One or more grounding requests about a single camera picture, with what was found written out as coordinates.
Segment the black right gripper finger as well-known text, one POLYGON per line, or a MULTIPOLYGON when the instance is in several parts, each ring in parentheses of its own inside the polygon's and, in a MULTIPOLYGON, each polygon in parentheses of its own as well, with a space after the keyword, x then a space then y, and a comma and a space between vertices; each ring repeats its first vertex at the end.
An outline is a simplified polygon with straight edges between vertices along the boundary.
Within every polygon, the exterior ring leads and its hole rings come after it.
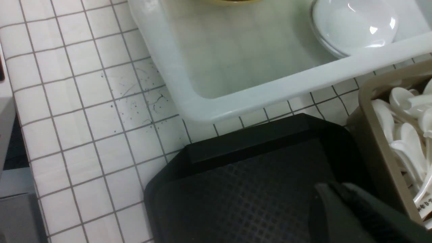
POLYGON ((431 233, 351 183, 319 183, 310 205, 312 243, 430 243, 431 233))

